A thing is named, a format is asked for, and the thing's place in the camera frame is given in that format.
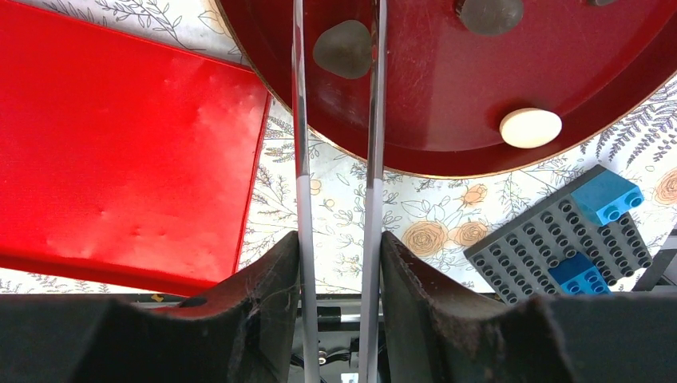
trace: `gold rim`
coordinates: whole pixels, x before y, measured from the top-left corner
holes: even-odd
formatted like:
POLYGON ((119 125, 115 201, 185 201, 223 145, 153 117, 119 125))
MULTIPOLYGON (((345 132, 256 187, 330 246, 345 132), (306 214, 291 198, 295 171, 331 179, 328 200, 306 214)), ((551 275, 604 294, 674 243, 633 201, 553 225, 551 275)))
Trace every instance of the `gold rim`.
MULTIPOLYGON (((261 74, 261 72, 259 71, 259 69, 256 68, 256 65, 254 65, 254 62, 249 58, 249 55, 247 54, 247 50, 245 50, 244 47, 242 46, 242 44, 240 43, 240 40, 238 39, 237 34, 236 34, 235 30, 233 29, 230 20, 228 20, 228 16, 226 15, 226 13, 225 13, 223 7, 221 6, 221 1, 217 1, 217 2, 216 2, 216 6, 219 8, 219 12, 220 12, 220 14, 221 14, 221 17, 224 18, 224 22, 225 22, 225 24, 226 24, 226 28, 228 28, 228 32, 230 32, 230 34, 231 34, 233 40, 235 41, 235 43, 237 44, 237 46, 240 48, 240 52, 242 53, 242 56, 247 60, 247 62, 248 62, 248 64, 249 64, 249 66, 251 67, 251 69, 254 71, 254 73, 256 73, 256 76, 261 80, 261 82, 263 82, 263 85, 266 87, 266 89, 268 89, 268 92, 270 92, 270 93, 273 95, 273 97, 275 97, 275 99, 276 99, 276 100, 277 100, 277 101, 285 108, 285 110, 287 110, 288 113, 291 113, 291 108, 287 105, 287 103, 285 103, 285 102, 283 101, 282 97, 280 97, 279 94, 277 94, 277 92, 271 87, 271 85, 268 84, 268 81, 266 81, 266 78, 263 76, 263 74, 261 74)), ((550 160, 551 158, 557 157, 557 156, 559 156, 560 154, 562 154, 562 153, 564 153, 564 152, 568 152, 569 150, 575 148, 576 146, 581 145, 581 144, 584 143, 585 141, 590 140, 590 139, 593 138, 594 136, 597 136, 598 134, 600 134, 600 133, 602 133, 603 131, 607 130, 608 128, 610 128, 611 126, 613 126, 614 124, 616 124, 617 122, 619 122, 620 120, 622 120, 623 118, 625 118, 628 114, 632 113, 632 111, 634 111, 635 109, 637 109, 637 108, 638 108, 641 104, 643 104, 646 100, 648 100, 649 98, 651 98, 651 96, 653 96, 656 92, 658 92, 659 89, 661 89, 662 87, 664 87, 665 84, 667 84, 667 83, 669 82, 669 80, 671 80, 675 75, 677 75, 677 72, 674 72, 672 75, 670 75, 670 76, 669 76, 665 81, 663 81, 656 89, 654 89, 651 93, 649 93, 648 96, 646 96, 644 99, 642 99, 642 101, 640 101, 640 102, 637 103, 635 106, 633 106, 630 110, 628 110, 628 111, 627 111, 625 114, 623 114, 621 117, 618 117, 617 119, 615 119, 612 123, 610 123, 610 124, 604 126, 602 129, 600 129, 600 130, 594 132, 592 135, 588 136, 587 138, 585 138, 585 139, 583 139, 583 140, 578 141, 577 143, 575 143, 574 145, 569 146, 569 147, 566 148, 566 149, 560 150, 559 152, 556 152, 555 154, 552 154, 552 155, 550 155, 550 156, 546 156, 546 157, 544 157, 544 158, 542 158, 542 159, 540 159, 540 160, 538 160, 538 161, 533 161, 533 162, 531 162, 531 163, 529 163, 529 164, 526 164, 526 165, 522 165, 522 166, 518 166, 518 167, 515 167, 515 168, 509 168, 509 169, 501 170, 501 171, 499 171, 499 172, 483 173, 483 174, 477 174, 477 175, 473 175, 473 176, 434 176, 434 175, 428 175, 428 174, 421 174, 421 173, 407 172, 407 171, 403 171, 403 170, 398 170, 398 169, 389 168, 389 167, 387 167, 387 166, 386 166, 385 168, 386 168, 386 170, 387 170, 388 172, 392 172, 392 173, 395 173, 395 174, 401 174, 401 175, 404 175, 404 176, 411 176, 411 177, 418 177, 418 178, 427 178, 427 179, 431 179, 431 180, 470 180, 470 179, 473 179, 473 178, 483 178, 483 177, 490 177, 490 176, 498 176, 498 175, 500 175, 500 174, 509 173, 509 172, 514 172, 514 171, 516 171, 516 170, 520 170, 520 169, 523 169, 523 168, 528 168, 529 166, 533 166, 533 165, 535 165, 535 164, 540 164, 541 162, 544 162, 544 161, 550 160)), ((311 132, 313 132, 313 134, 315 134, 318 138, 324 140, 327 144, 329 144, 331 147, 335 148, 336 150, 338 150, 338 151, 342 152, 343 154, 346 154, 346 155, 348 155, 348 156, 350 156, 350 157, 352 157, 352 158, 354 158, 354 159, 356 159, 356 160, 360 160, 360 161, 362 161, 362 162, 366 162, 366 159, 362 158, 361 156, 358 156, 357 154, 355 154, 355 153, 353 153, 353 152, 349 152, 349 151, 347 151, 346 149, 344 149, 344 148, 338 146, 334 141, 330 140, 329 138, 327 138, 326 136, 324 136, 322 133, 320 133, 320 132, 318 132, 317 130, 315 130, 310 124, 308 124, 308 128, 309 128, 309 129, 311 130, 311 132)))

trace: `light blue lego brick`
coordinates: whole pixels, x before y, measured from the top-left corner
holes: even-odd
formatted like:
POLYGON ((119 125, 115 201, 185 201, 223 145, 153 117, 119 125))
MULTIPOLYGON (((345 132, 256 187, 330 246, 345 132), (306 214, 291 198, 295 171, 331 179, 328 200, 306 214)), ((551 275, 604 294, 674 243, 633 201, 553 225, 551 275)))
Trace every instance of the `light blue lego brick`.
POLYGON ((550 269, 550 275, 566 294, 610 294, 607 283, 597 267, 581 253, 550 269))
POLYGON ((637 185, 609 170, 601 172, 571 195, 585 218, 599 226, 616 221, 644 201, 637 185))

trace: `floral tablecloth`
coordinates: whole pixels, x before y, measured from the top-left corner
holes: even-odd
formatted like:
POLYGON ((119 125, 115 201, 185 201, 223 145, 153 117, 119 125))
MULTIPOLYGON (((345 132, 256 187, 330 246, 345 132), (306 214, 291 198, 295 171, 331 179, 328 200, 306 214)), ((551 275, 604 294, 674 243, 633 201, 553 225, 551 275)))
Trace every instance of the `floral tablecloth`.
MULTIPOLYGON (((243 62, 214 0, 23 0, 145 38, 243 62)), ((387 172, 383 227, 419 257, 479 292, 493 291, 463 250, 596 164, 638 184, 632 213, 654 255, 677 223, 677 80, 600 135, 538 165, 474 180, 387 172)), ((311 138, 311 188, 319 293, 361 286, 366 165, 311 138)), ((273 101, 240 267, 296 229, 291 115, 273 101)), ((630 290, 641 271, 613 290, 630 290)), ((0 270, 0 292, 128 292, 119 286, 0 270)))

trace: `metal rod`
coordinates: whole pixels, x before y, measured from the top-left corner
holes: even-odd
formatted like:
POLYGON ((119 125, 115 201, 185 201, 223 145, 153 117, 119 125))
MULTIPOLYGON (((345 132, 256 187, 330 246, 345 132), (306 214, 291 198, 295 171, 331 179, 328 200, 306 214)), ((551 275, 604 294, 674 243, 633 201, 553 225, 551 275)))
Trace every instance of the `metal rod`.
POLYGON ((303 0, 294 0, 294 33, 291 43, 292 112, 296 162, 296 211, 301 250, 301 321, 303 323, 303 371, 306 382, 320 382, 317 295, 311 211, 311 174, 306 114, 306 65, 303 47, 303 0))
POLYGON ((362 308, 360 314, 359 382, 378 379, 379 249, 383 221, 383 141, 386 112, 386 0, 372 0, 371 95, 369 152, 366 158, 366 219, 362 255, 362 308))

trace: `red tray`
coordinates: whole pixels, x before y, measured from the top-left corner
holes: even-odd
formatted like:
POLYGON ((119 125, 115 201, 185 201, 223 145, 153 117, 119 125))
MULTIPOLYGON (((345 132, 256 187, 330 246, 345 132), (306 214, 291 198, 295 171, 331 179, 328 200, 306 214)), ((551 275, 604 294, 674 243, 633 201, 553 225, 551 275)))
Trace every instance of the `red tray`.
POLYGON ((267 90, 0 0, 0 267, 192 295, 237 268, 267 90))
MULTIPOLYGON (((523 0, 501 36, 473 34, 457 0, 389 0, 386 166, 432 176, 479 176, 543 160, 608 127, 677 72, 677 0, 523 0), (503 144, 502 117, 536 107, 563 118, 552 143, 503 144)), ((292 0, 221 0, 255 71, 291 104, 292 0)), ((305 0, 308 119, 364 157, 369 76, 346 80, 312 58, 319 35, 349 19, 371 25, 366 0, 305 0)))

